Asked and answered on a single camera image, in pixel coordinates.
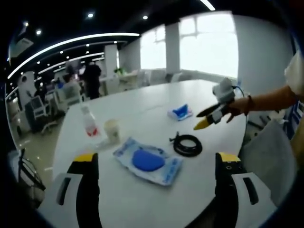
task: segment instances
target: white table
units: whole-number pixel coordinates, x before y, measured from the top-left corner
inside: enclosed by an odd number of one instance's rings
[[[132,90],[95,99],[88,104],[100,127],[106,120],[119,120],[122,142],[132,136],[141,143],[177,155],[169,137],[192,134],[200,139],[202,153],[185,158],[170,187],[148,183],[123,168],[112,155],[119,147],[106,148],[99,157],[99,216],[104,228],[183,228],[215,197],[215,153],[238,154],[246,127],[245,116],[229,124],[227,116],[217,125],[193,131],[200,120],[195,114],[216,103],[213,82],[183,81]],[[194,116],[177,122],[167,110],[188,103]],[[66,172],[79,148],[91,143],[81,119],[80,106],[72,106],[64,119],[55,151],[53,178]]]

